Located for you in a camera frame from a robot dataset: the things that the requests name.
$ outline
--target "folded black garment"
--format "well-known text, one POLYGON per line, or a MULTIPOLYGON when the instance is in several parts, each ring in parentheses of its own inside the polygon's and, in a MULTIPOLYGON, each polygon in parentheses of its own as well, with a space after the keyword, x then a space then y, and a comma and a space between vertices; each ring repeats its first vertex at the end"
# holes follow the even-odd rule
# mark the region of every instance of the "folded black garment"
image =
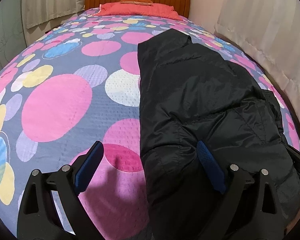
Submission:
POLYGON ((140 157, 156 240, 196 239, 222 200, 197 155, 202 140, 224 165, 267 169, 287 225, 300 208, 300 179, 280 107, 235 63, 179 31, 138 45, 140 157))

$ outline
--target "silver bolt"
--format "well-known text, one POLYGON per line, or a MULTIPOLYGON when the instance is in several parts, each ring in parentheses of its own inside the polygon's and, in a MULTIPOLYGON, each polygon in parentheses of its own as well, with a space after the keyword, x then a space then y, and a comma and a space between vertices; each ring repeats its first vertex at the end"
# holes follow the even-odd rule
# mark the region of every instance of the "silver bolt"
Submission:
POLYGON ((37 176, 39 174, 39 170, 33 170, 31 174, 32 176, 37 176))
POLYGON ((239 169, 239 167, 235 164, 231 164, 230 169, 233 170, 233 171, 237 171, 239 169))
POLYGON ((70 170, 70 165, 63 165, 61 170, 62 171, 69 171, 70 170))
POLYGON ((268 172, 266 169, 262 169, 262 170, 261 170, 261 173, 262 173, 263 175, 268 175, 268 174, 269 174, 269 172, 268 172))

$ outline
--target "bed sheet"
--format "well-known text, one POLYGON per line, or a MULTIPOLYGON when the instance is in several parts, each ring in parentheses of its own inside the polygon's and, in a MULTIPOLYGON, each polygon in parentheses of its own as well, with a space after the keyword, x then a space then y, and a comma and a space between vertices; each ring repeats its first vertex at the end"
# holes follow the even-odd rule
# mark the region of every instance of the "bed sheet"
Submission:
MULTIPOLYGON (((281 96, 239 49, 187 19, 98 17, 97 11, 71 18, 0 72, 0 217, 14 234, 31 171, 56 171, 100 140, 105 156, 79 196, 83 206, 106 239, 151 239, 139 159, 137 44, 170 28, 246 68, 261 88, 272 90, 287 140, 300 150, 281 96)), ((72 231, 54 196, 64 228, 72 231)))

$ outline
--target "frosted glass panel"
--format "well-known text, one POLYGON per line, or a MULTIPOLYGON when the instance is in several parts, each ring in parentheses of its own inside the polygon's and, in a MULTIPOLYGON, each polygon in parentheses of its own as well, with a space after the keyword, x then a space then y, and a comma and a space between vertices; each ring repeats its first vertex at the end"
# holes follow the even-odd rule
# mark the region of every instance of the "frosted glass panel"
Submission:
POLYGON ((0 2, 0 70, 26 48, 21 22, 21 0, 0 2))

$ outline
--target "black puffer jacket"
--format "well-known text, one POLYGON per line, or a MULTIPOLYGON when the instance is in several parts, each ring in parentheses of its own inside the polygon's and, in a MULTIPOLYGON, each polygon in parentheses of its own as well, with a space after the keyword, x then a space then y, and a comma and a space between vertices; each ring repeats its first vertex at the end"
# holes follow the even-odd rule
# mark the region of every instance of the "black puffer jacket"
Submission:
POLYGON ((197 159, 201 139, 220 163, 269 170, 287 225, 300 208, 300 180, 274 95, 172 29, 139 44, 138 62, 140 157, 155 239, 196 239, 222 199, 197 159))

